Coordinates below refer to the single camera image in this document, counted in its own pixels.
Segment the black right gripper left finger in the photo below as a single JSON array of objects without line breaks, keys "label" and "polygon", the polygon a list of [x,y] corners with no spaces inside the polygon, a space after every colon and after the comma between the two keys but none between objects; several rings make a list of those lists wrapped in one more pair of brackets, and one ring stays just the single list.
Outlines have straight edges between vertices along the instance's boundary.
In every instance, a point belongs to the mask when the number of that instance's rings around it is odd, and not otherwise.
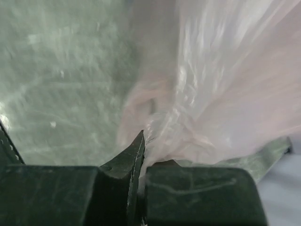
[{"label": "black right gripper left finger", "polygon": [[139,226],[144,136],[100,167],[0,165],[3,226]]}]

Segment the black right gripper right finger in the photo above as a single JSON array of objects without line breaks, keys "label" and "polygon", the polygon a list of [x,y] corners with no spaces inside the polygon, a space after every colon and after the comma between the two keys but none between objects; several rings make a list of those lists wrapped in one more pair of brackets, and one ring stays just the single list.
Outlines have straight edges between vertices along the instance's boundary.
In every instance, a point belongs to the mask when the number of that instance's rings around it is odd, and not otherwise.
[{"label": "black right gripper right finger", "polygon": [[149,226],[268,224],[256,183],[244,169],[157,163],[136,168],[135,184]]}]

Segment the pink plastic trash bag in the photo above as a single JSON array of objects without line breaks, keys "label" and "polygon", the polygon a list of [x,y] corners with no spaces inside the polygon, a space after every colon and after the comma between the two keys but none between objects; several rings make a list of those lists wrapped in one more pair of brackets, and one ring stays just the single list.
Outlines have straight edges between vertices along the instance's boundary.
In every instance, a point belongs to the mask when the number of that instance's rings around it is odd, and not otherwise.
[{"label": "pink plastic trash bag", "polygon": [[120,148],[144,131],[146,169],[246,169],[260,181],[301,130],[298,0],[134,0],[138,80],[124,105]]}]

